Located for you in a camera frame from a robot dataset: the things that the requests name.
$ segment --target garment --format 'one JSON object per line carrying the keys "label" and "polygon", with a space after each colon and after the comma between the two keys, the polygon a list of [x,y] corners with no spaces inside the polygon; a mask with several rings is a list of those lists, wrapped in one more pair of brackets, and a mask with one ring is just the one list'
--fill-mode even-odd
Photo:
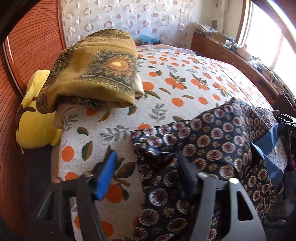
{"label": "garment", "polygon": [[60,53],[38,95],[39,112],[54,112],[61,102],[96,109],[134,105],[136,59],[136,45],[124,31],[105,29],[85,37]]}
{"label": "garment", "polygon": [[[182,150],[189,162],[213,178],[238,178],[257,212],[265,215],[283,187],[273,188],[266,163],[250,148],[250,142],[259,140],[275,124],[271,111],[232,98],[193,120],[132,131],[146,196],[133,240],[180,240],[195,222],[192,210],[198,204],[184,196],[173,154],[176,150]],[[219,222],[217,200],[208,240],[221,238]]]}

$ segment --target mattress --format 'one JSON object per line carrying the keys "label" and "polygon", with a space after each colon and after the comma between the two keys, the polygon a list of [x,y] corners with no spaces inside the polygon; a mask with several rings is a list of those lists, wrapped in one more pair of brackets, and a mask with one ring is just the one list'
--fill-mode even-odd
{"label": "mattress", "polygon": [[[145,95],[124,109],[73,108],[65,113],[58,176],[77,178],[103,161],[108,145],[121,165],[102,201],[96,201],[109,240],[129,240],[144,202],[130,131],[160,126],[200,113],[235,97],[272,110],[254,84],[234,66],[168,45],[138,47],[138,74]],[[76,201],[71,200],[76,240],[82,240]]]}

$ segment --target red wood panel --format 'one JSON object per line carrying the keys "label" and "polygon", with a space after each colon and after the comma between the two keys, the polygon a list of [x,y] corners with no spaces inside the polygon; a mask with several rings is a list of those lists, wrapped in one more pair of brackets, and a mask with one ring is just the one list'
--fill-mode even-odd
{"label": "red wood panel", "polygon": [[51,70],[63,50],[57,1],[41,0],[9,34],[12,57],[24,83],[36,70]]}
{"label": "red wood panel", "polygon": [[27,156],[15,141],[15,114],[20,105],[0,59],[0,216],[22,236],[27,222],[25,180]]}

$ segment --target window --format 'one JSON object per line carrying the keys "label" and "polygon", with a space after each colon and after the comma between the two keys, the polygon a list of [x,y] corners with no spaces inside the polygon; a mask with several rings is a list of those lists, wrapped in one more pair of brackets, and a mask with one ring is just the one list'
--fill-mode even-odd
{"label": "window", "polygon": [[296,66],[296,54],[278,25],[255,4],[252,4],[245,44],[247,52],[259,57],[265,66],[281,78],[291,94],[296,96],[296,81],[291,76]]}

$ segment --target blue gripper pad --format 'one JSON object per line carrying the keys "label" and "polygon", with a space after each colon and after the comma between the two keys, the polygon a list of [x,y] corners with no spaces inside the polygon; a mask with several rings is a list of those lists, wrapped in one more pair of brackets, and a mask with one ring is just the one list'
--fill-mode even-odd
{"label": "blue gripper pad", "polygon": [[117,152],[112,151],[97,181],[97,188],[94,194],[98,200],[102,200],[108,191],[116,168],[116,162]]}

